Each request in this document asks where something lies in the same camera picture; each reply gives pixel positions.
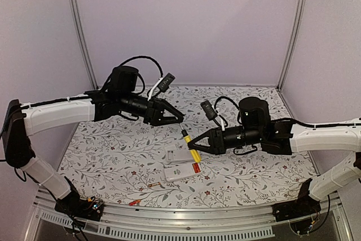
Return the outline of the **white remote control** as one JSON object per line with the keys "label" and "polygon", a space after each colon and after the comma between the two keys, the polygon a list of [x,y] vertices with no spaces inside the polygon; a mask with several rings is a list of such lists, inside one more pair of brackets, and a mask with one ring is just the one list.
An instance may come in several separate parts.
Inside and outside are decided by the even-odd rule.
{"label": "white remote control", "polygon": [[189,151],[182,149],[175,144],[164,147],[164,151],[166,164],[189,162],[193,160]]}

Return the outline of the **white remote with green logo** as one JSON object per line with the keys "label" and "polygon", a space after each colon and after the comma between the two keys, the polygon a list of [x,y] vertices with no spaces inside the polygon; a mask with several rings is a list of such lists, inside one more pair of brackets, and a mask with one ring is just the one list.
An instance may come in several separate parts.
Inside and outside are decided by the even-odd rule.
{"label": "white remote with green logo", "polygon": [[164,169],[165,179],[167,182],[179,181],[185,178],[193,177],[199,175],[202,172],[200,163],[199,167],[201,169],[200,173],[195,173],[193,171],[192,164],[195,162],[187,162],[183,164],[173,165],[170,168]]}

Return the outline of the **gold black battery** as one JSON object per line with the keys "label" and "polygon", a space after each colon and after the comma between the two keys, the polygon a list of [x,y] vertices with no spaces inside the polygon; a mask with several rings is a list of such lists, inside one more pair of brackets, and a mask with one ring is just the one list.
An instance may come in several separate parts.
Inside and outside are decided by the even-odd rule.
{"label": "gold black battery", "polygon": [[155,186],[159,186],[159,185],[161,185],[161,183],[160,183],[160,182],[156,182],[156,183],[151,183],[151,184],[149,184],[148,187],[151,188],[151,187],[155,187]]}

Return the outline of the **red gold battery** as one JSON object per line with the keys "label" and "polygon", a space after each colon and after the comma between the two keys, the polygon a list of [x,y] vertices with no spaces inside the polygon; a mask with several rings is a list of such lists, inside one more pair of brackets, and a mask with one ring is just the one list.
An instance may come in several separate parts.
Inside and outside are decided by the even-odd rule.
{"label": "red gold battery", "polygon": [[129,206],[139,205],[139,204],[140,204],[140,202],[141,202],[141,200],[140,200],[140,199],[138,199],[138,200],[134,200],[134,201],[132,201],[132,202],[130,202],[130,203],[129,203]]}

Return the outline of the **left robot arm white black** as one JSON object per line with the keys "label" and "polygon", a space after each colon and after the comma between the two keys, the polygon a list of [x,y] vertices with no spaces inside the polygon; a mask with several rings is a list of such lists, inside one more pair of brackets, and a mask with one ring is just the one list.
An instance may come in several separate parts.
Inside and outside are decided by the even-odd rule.
{"label": "left robot arm white black", "polygon": [[182,123],[183,113],[166,100],[146,98],[135,92],[139,77],[138,69],[121,65],[113,69],[100,90],[35,104],[10,101],[1,131],[6,163],[21,169],[62,200],[62,206],[70,214],[80,214],[84,204],[78,192],[49,163],[36,156],[29,137],[58,126],[102,121],[125,113],[131,114],[131,120],[141,117],[152,126]]}

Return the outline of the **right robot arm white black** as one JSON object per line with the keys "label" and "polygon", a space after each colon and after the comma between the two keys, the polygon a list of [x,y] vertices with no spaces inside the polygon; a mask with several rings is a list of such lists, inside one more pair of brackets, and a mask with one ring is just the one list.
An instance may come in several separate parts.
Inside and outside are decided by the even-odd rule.
{"label": "right robot arm white black", "polygon": [[292,118],[272,120],[268,102],[257,97],[242,99],[238,108],[239,126],[210,129],[189,141],[188,148],[212,155],[253,144],[260,144],[264,152],[273,155],[349,151],[339,164],[301,185],[291,208],[296,216],[304,216],[314,202],[360,178],[360,119],[330,124],[306,124]]}

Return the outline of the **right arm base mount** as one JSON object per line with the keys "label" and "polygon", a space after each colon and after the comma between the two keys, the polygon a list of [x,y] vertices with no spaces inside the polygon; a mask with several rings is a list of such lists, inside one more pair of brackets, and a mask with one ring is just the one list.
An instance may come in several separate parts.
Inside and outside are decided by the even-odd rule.
{"label": "right arm base mount", "polygon": [[308,216],[320,211],[320,203],[314,200],[292,200],[272,205],[272,214],[277,222]]}

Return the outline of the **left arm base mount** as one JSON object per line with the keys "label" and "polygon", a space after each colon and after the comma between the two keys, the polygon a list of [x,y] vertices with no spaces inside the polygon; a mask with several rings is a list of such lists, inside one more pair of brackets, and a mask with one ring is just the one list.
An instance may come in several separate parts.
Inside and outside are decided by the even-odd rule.
{"label": "left arm base mount", "polygon": [[83,199],[77,195],[68,195],[64,199],[56,201],[55,210],[72,217],[100,221],[104,210],[104,201],[94,196]]}

